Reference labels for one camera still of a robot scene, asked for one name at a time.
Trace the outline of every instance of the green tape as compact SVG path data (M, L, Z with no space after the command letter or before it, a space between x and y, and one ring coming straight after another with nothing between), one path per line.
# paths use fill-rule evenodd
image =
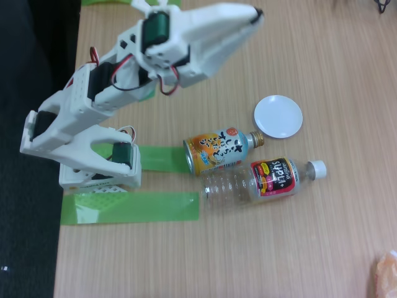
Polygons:
M198 220L198 192L74 194L62 202L61 225Z
M154 97L154 95L156 95L156 91L155 91L155 89L154 89L154 90L152 90L152 91L149 93L149 95L148 95L148 96L144 97L143 99L140 99L140 100L139 100L139 102L142 102L142 101L145 101L145 100L147 100L147 99L153 98L153 97Z
M132 0L81 0L81 5L91 5L95 3L125 3L125 4L131 4ZM146 0L146 2L149 5L156 6L159 5L157 0ZM181 6L181 0L168 0L168 4L171 5L177 5Z
M100 156L112 155L112 144L92 145ZM183 147L139 146L142 169L174 173L190 173Z

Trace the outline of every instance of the clear plastic bottle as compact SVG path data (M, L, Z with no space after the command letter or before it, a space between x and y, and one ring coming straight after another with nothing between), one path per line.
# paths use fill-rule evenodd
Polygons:
M321 160L302 163L281 157L256 161L203 175L203 199L209 209L265 202L296 194L326 174Z

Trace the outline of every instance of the white plastic part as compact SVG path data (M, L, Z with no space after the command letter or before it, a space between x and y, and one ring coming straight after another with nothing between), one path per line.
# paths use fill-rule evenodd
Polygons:
M255 108L254 119L259 129L274 138L295 135L302 126L302 111L295 101L272 95L263 98Z
M108 185L104 187L97 187L90 191L91 194L103 194L108 192L127 192L124 188L117 185Z
M150 5L146 3L145 0L132 0L131 6L143 12L144 14L150 10Z
M137 145L132 146L132 169L127 165L121 165L128 169L128 173L123 176L111 177L107 179L92 180L95 173L88 171L78 171L65 165L60 167L60 185L68 192L88 192L98 187L113 186L124 184L130 188L141 186L141 155Z
M39 112L56 114L46 131L33 138L38 113L31 111L27 116L20 152L59 161L62 164L60 183L65 188L73 183L82 189L91 187L90 181L95 174L114 177L103 183L120 184L127 179L126 184L139 187L140 160L130 170L129 166L107 161L91 150L95 142L131 143L131 137L96 124L112 117L123 106L146 98L156 87L158 76L165 85L176 84L172 65L179 63L175 67L182 87L213 76L264 20L262 11L247 4L221 3L191 11L166 4L166 0L160 0L158 6L149 6L144 0L132 1L132 6L144 12L145 17L160 11L169 16L167 41L152 45L142 53L144 21L139 20L136 26L118 36L114 48L99 61L100 64L114 64L132 54L133 57L117 71L116 86L138 89L121 91L108 86L97 94L89 94L91 71L96 67L95 63L89 63L75 72L63 90L39 107ZM148 72L150 80L144 86L139 79L142 69ZM73 169L80 170L79 174L71 174Z
M314 178L315 180L322 179L327 176L327 167L322 160L314 160L309 162L314 167L314 172L316 173L316 177Z

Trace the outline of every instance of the black wire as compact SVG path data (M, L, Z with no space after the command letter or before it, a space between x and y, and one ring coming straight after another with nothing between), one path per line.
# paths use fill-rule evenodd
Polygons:
M386 0L384 4L380 2L380 0L374 0L378 4L379 13L384 13L386 6L390 3L391 0Z
M130 88L130 89L124 89L124 88L120 88L120 87L117 87L116 85L114 85L114 83L112 82L112 79L110 79L110 84L111 84L114 88L116 88L117 90L120 90L120 91L133 91L133 90L137 90L137 89L140 89L140 88L142 88L142 87L145 87L145 86L146 86L147 84L149 84L150 82L153 82L153 80L150 79L150 80L147 81L145 84L139 85L138 87L134 87L134 88Z
M145 86L146 86L147 84L149 84L150 82L153 82L153 80L150 79L149 81L147 81L146 83L144 83L144 84L142 84L142 85L139 85L138 87L124 89L124 88L117 87L117 86L115 85L115 83L112 82L112 76L110 77L110 84L111 84L114 88L116 88L117 90L120 90L120 91L133 91L133 90L137 90L137 89L140 89L140 88L142 88L142 87L145 87Z

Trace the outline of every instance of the plastic bottle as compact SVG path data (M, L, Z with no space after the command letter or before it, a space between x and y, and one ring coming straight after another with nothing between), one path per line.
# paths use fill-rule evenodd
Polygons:
M265 202L296 194L315 179L325 178L321 160L302 163L286 157L261 160L202 176L205 207Z
M190 172L196 176L241 163L248 151L263 146L261 132L243 134L230 127L184 140Z

